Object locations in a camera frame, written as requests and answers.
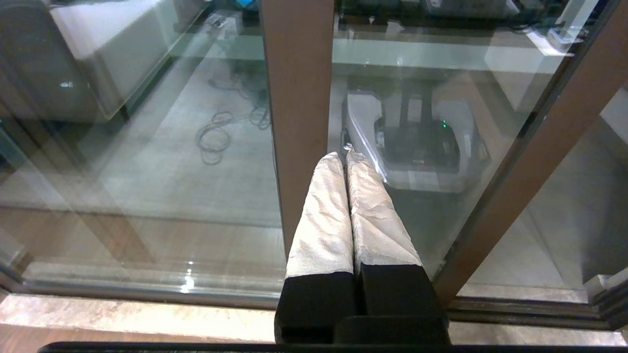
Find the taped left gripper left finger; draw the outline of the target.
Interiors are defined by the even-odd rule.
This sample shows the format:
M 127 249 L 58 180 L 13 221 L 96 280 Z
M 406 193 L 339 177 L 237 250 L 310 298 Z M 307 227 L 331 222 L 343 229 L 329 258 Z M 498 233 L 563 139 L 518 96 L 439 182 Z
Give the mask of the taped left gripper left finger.
M 332 152 L 314 168 L 289 250 L 274 315 L 277 343 L 332 343 L 336 325 L 357 315 L 353 247 L 344 167 Z

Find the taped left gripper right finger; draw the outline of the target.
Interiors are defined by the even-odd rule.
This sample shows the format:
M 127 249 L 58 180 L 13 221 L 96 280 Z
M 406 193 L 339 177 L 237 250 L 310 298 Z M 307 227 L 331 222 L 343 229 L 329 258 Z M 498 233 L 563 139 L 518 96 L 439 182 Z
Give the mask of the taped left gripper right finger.
M 381 177 L 363 154 L 346 155 L 358 294 L 369 316 L 446 319 Z

